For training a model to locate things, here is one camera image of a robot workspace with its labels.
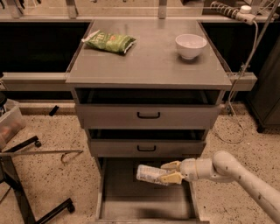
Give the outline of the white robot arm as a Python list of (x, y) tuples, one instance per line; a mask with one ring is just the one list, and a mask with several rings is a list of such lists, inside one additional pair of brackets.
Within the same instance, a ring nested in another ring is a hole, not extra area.
[(280, 192), (248, 171), (229, 152), (219, 150), (212, 158), (188, 158), (163, 164), (166, 174), (158, 180), (165, 184), (180, 184), (208, 179), (214, 182), (235, 181), (276, 223), (280, 224)]

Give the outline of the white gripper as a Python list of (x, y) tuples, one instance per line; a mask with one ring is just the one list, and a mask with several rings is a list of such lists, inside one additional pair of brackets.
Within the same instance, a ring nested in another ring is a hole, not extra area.
[(160, 168), (167, 171), (173, 171), (158, 178), (165, 184), (180, 185), (183, 179), (188, 182), (193, 182), (198, 179), (196, 160), (194, 158), (188, 158), (182, 162), (172, 161), (170, 163), (162, 164)]

